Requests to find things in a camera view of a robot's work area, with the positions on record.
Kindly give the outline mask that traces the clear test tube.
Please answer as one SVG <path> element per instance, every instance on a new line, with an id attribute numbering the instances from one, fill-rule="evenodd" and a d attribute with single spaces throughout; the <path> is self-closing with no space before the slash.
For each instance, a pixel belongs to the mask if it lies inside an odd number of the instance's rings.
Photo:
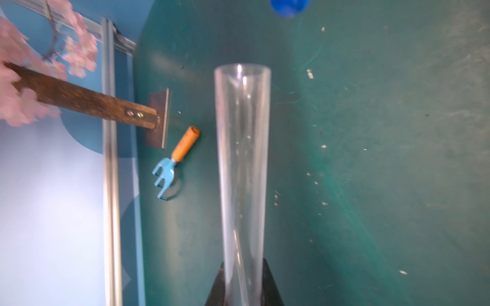
<path id="1" fill-rule="evenodd" d="M 226 305 L 260 305 L 271 107 L 271 69 L 214 71 Z"/>

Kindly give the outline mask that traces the blue stopper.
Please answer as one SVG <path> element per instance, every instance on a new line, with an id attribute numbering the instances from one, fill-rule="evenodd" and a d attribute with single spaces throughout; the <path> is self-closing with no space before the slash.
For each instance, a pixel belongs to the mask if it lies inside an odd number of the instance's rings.
<path id="1" fill-rule="evenodd" d="M 283 17 L 293 17 L 303 12 L 310 0 L 270 0 L 274 11 Z"/>

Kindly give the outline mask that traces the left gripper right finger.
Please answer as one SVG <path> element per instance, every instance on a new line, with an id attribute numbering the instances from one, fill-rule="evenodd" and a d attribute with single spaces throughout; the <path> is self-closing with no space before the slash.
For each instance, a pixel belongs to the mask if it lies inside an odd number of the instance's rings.
<path id="1" fill-rule="evenodd" d="M 272 271 L 266 259 L 263 260 L 262 271 L 262 306 L 284 306 Z"/>

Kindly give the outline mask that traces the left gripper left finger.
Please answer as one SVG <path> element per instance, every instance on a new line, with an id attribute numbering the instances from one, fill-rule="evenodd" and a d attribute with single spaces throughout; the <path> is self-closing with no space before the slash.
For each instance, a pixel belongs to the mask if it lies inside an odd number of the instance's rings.
<path id="1" fill-rule="evenodd" d="M 219 267 L 205 306 L 225 306 L 225 270 L 224 263 Z"/>

